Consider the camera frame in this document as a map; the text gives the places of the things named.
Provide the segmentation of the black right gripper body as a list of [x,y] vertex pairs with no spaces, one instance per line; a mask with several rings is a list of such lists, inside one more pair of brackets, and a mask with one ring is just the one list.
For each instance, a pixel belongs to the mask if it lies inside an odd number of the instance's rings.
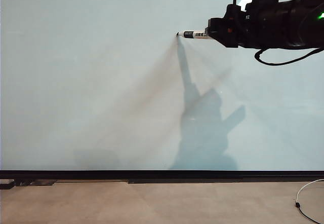
[[250,19],[246,19],[247,13],[235,4],[229,4],[227,9],[235,24],[238,45],[243,48],[258,49],[258,40],[250,29]]

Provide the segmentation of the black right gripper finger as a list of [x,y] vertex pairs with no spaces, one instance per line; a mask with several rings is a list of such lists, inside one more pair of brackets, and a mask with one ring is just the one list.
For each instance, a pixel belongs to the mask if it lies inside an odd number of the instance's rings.
[[226,20],[224,18],[210,18],[208,20],[207,34],[221,35],[227,32]]
[[232,38],[231,36],[221,37],[221,36],[210,36],[207,34],[204,34],[204,38],[215,40],[222,44],[226,48],[238,48],[238,43],[235,40],[235,38]]

